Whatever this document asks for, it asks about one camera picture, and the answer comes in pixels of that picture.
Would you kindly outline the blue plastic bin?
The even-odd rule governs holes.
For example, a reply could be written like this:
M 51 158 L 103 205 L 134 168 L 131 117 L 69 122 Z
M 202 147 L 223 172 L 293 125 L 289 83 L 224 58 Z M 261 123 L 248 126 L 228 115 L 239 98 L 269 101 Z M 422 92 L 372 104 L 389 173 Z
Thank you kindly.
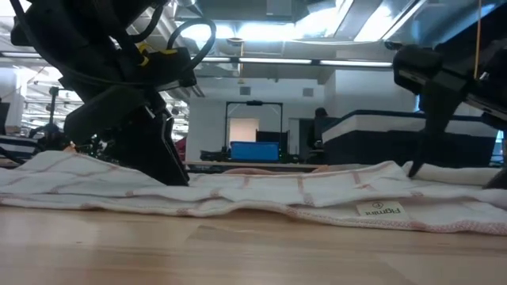
M 277 142 L 232 142 L 231 158 L 240 161 L 275 162 L 279 160 Z

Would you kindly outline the white towel with beige stripes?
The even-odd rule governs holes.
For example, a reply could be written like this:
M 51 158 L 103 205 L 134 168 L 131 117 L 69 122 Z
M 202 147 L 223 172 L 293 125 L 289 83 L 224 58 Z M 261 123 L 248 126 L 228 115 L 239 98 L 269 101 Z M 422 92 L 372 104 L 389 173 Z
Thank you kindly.
M 424 164 L 411 181 L 416 184 L 448 184 L 473 187 L 485 186 L 500 169 L 496 168 L 445 168 Z

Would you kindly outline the pink towel with white lines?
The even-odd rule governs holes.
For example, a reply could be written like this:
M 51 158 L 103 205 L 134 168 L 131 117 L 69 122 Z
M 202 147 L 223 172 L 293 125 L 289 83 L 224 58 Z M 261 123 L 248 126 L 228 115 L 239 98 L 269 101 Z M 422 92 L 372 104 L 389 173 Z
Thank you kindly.
M 313 169 L 312 173 L 325 173 L 331 172 L 332 167 L 329 165 L 322 165 L 317 169 Z M 295 174 L 295 172 L 281 172 L 281 171 L 270 171 L 265 169 L 255 169 L 255 168 L 237 168 L 237 169 L 229 169 L 223 174 L 228 175 L 288 175 Z

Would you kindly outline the navy blue fabric bin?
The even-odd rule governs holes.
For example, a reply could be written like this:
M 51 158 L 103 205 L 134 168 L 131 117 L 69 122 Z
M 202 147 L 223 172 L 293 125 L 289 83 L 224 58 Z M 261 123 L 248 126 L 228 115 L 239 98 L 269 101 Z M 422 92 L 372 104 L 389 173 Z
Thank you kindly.
M 425 115 L 414 112 L 357 110 L 342 118 L 326 117 L 320 124 L 326 162 L 330 165 L 376 165 L 414 159 Z M 425 162 L 442 167 L 487 167 L 497 130 L 477 116 L 453 116 L 444 136 Z

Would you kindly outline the white towel with red checks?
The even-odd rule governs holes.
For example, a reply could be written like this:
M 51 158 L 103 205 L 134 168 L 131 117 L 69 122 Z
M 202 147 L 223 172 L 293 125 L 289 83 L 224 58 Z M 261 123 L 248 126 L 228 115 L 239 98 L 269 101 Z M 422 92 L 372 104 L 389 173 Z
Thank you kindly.
M 507 236 L 507 190 L 416 184 L 409 166 L 288 175 L 193 174 L 187 186 L 81 154 L 50 151 L 0 169 L 0 204 L 210 217 L 272 211 L 335 226 Z

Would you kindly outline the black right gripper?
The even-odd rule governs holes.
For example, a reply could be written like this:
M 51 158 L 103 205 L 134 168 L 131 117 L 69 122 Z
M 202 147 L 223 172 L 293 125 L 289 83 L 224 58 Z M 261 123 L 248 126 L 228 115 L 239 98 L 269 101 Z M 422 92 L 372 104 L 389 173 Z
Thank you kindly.
M 420 97 L 425 126 L 408 177 L 425 164 L 456 109 L 467 104 L 482 122 L 507 131 L 507 3 L 435 48 L 395 44 L 394 82 Z M 507 189 L 507 168 L 485 189 Z

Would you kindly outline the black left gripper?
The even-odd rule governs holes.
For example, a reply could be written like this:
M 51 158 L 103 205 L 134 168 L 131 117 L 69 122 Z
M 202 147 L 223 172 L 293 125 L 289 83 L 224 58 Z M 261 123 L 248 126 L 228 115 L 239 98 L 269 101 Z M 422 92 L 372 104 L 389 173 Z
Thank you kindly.
M 65 119 L 64 133 L 73 143 L 82 145 L 97 136 L 106 144 L 99 158 L 165 185 L 187 186 L 189 176 L 172 140 L 173 116 L 161 96 L 143 89 L 135 75 L 141 59 L 135 42 L 145 36 L 129 34 L 129 26 L 28 23 L 23 25 L 23 44 L 59 69 L 85 101 Z

